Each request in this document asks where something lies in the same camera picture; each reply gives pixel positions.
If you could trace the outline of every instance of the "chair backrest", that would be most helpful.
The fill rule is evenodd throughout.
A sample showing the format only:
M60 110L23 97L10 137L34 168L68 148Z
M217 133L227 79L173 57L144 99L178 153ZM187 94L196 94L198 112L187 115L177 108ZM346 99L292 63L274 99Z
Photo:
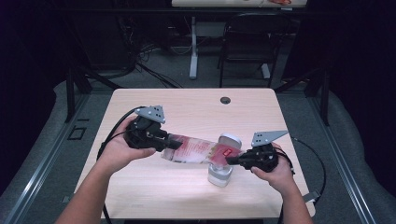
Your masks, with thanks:
M290 28L290 19L282 14L242 13L231 17L224 26L227 34L285 34Z

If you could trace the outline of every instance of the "snack package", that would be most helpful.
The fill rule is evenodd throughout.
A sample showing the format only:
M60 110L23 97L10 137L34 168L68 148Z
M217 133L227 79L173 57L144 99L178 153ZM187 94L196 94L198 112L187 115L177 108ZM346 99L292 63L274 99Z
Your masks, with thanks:
M166 148L161 157L168 161L182 163L212 163L216 167L227 165L226 157L236 157L242 150L184 135L171 134L172 140L183 144L177 150Z

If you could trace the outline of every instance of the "person's left hand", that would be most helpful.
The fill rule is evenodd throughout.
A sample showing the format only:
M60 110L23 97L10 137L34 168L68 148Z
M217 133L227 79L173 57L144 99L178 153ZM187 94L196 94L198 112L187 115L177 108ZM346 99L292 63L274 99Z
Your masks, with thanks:
M114 137L107 143L105 150L97 161L97 163L105 168L109 175L113 175L133 160L149 157L156 152L155 148L135 149L129 147L126 143L123 138L123 132L125 132L128 124L135 118L136 116L129 117L120 124L114 135L118 133L122 134Z

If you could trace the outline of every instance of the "white desk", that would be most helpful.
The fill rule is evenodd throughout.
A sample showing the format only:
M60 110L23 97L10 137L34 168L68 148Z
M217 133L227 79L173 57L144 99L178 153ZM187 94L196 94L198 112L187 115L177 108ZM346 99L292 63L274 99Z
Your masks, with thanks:
M227 96L228 105L220 102ZM162 105L169 133L217 141L221 133L242 140L242 149L250 149L254 132L287 130L275 93L270 89L135 89L116 90L93 142L78 186L95 163L98 148L117 121L129 110L141 105ZM294 179L308 193L300 163L290 136L276 140L293 162ZM106 197L112 218L213 219L278 217L280 194L246 171L235 166L225 188L207 180L208 164L184 164L166 161L160 153L132 161L115 173ZM315 207L308 203L313 216Z
M280 4L272 3L268 0L172 0L173 7L281 7L292 9L294 7L305 7L307 0L291 0L291 4L281 6ZM190 79L197 78L198 68L198 52L196 36L196 21L195 17L191 20L191 64L190 64ZM262 74L264 78L268 78L270 72L267 64L262 66Z

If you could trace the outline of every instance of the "person's right hand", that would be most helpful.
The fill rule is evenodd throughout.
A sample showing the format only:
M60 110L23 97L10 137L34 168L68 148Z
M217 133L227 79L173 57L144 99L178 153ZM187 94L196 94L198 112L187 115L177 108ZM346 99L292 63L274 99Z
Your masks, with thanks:
M273 143L273 146L280 148L280 146L275 143ZM288 161L282 156L278 157L278 165L271 173L266 173L257 167L252 167L251 172L258 178L268 181L268 183L279 191L280 194L287 195L288 193L294 192L297 185L294 182Z

